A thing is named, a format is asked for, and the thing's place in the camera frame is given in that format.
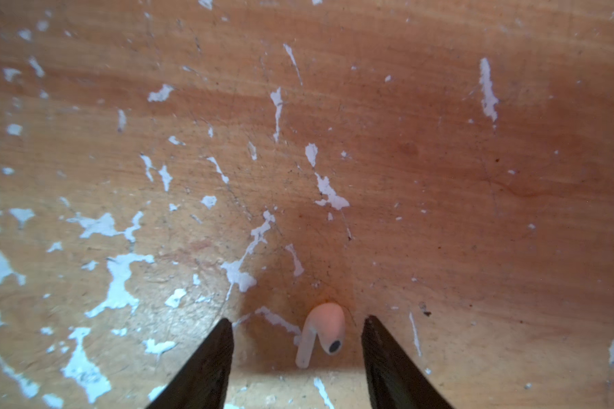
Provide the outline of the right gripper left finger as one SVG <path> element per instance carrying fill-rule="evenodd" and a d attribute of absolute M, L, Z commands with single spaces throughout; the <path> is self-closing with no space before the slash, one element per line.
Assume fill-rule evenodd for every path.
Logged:
<path fill-rule="evenodd" d="M 234 348 L 232 323 L 223 318 L 148 409 L 223 409 Z"/>

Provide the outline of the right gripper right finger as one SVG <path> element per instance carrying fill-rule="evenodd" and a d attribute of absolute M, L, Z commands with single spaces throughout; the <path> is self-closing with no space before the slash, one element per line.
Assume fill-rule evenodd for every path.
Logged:
<path fill-rule="evenodd" d="M 361 339 L 373 409 L 452 409 L 378 317 L 365 319 Z"/>

